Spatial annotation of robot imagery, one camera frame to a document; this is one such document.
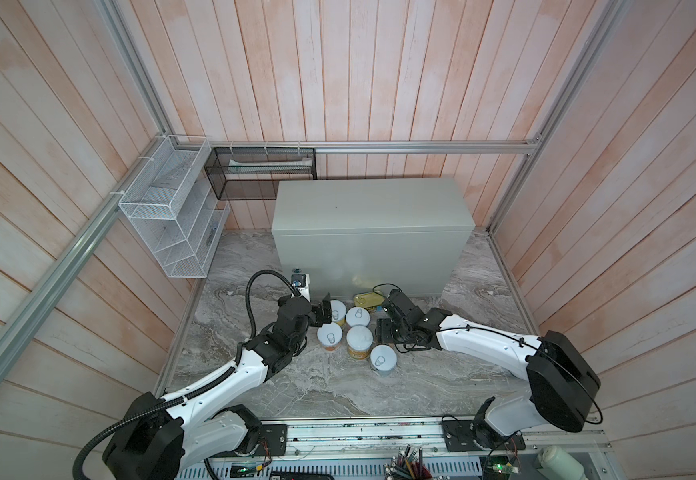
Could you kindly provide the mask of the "black mesh basket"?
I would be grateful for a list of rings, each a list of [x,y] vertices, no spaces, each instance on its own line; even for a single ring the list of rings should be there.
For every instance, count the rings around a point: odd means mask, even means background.
[[[213,147],[204,172],[220,201],[275,200],[282,180],[316,180],[316,152],[303,147]]]

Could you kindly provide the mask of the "grey metal cabinet box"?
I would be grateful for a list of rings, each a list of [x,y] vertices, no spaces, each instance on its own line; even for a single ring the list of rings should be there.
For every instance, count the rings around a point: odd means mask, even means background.
[[[381,283],[440,295],[475,228],[450,178],[283,181],[272,235],[282,270],[348,299]]]

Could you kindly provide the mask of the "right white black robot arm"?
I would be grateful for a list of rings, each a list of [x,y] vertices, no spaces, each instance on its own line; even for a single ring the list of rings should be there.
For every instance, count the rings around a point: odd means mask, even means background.
[[[383,296],[376,334],[402,353],[454,352],[497,365],[526,386],[507,397],[487,398],[471,420],[472,441],[501,448],[526,429],[548,424],[578,433],[601,412],[601,380],[562,333],[522,335],[467,320],[441,308],[423,312],[397,287]]]

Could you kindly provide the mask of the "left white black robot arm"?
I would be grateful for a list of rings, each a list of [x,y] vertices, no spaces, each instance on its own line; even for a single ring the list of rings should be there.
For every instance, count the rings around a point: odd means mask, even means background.
[[[282,297],[277,319],[243,343],[235,359],[162,397],[145,393],[103,435],[102,459],[117,479],[173,479],[214,454],[255,448],[261,423],[237,398],[286,368],[312,327],[331,323],[331,298]]]

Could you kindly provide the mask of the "white lid can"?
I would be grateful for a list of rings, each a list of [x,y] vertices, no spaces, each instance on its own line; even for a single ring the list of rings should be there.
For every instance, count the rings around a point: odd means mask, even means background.
[[[368,327],[371,321],[370,313],[362,307],[354,306],[345,315],[345,323],[349,328]]]
[[[317,330],[317,339],[327,351],[334,351],[343,339],[343,329],[336,323],[325,323]]]
[[[370,366],[380,376],[390,375],[397,366],[398,357],[394,348],[377,345],[370,352]]]
[[[347,313],[346,305],[340,300],[331,300],[330,306],[331,306],[332,322],[334,324],[339,325],[339,326],[344,326],[345,322],[346,322],[346,313]]]

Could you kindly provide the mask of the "gold rectangular sardine tin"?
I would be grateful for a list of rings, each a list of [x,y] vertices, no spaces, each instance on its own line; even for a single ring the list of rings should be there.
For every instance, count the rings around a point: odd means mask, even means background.
[[[361,307],[368,311],[372,311],[381,306],[384,301],[385,296],[375,291],[359,293],[353,297],[353,302],[356,307]]]

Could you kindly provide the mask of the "white cylinder object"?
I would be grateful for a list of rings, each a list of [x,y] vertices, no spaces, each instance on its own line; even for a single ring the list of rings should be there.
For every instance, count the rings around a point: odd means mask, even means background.
[[[584,466],[559,446],[548,446],[540,451],[534,468],[550,480],[586,480]]]

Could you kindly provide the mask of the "orange green label can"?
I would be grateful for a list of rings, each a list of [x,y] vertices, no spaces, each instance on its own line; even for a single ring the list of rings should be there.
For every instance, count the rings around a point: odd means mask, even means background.
[[[356,360],[366,359],[374,342],[372,331],[366,326],[351,327],[346,334],[348,353]]]

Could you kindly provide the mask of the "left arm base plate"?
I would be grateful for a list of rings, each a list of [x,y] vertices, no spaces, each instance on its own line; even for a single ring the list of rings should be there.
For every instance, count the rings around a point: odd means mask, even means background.
[[[225,452],[224,456],[283,456],[286,452],[287,434],[288,426],[284,423],[263,424],[252,433],[250,440],[243,440],[240,447]]]

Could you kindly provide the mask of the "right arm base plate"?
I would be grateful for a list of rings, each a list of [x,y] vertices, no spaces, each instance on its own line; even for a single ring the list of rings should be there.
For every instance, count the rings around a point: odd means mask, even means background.
[[[510,437],[501,437],[480,419],[465,420],[445,414],[440,419],[440,425],[448,452],[470,452],[478,449],[513,452],[526,449],[526,442],[520,432],[515,432]]]

